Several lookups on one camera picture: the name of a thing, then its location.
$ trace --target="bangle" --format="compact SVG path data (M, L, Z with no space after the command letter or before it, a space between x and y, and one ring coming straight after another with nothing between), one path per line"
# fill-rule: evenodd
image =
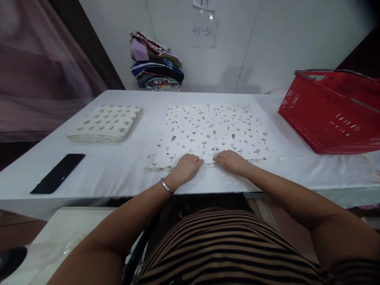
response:
M170 194L173 195L173 194L174 194L174 191L171 190L171 189L169 188L169 186L166 185L166 183L164 182L163 178L161 178L160 181L161 181L162 185L165 187L166 191L168 191Z

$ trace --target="pink curtain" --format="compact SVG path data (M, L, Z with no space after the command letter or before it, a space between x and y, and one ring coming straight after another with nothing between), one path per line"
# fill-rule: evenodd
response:
M39 141L106 89L47 0L0 1L0 142Z

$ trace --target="brown striped clothing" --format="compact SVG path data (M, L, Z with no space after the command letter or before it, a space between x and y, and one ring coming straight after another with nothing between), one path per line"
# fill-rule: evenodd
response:
M328 272L254 214L209 208L172 228L136 284L372 284L378 269L349 260Z

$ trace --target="white patterned fabric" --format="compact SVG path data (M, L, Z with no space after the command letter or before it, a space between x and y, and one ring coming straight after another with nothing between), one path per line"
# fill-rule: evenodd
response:
M263 120L249 106L207 104L171 106L167 109L161 136L148 155L146 169L173 168L185 153L204 159L231 149L247 160L278 160L274 140Z
M67 136L71 141L110 143L121 141L142 113L141 107L101 105L86 115Z

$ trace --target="red plastic basket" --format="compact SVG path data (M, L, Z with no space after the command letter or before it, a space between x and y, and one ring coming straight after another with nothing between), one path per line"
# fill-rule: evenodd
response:
M349 70L296 70L279 113L318 154L380 149L379 80Z

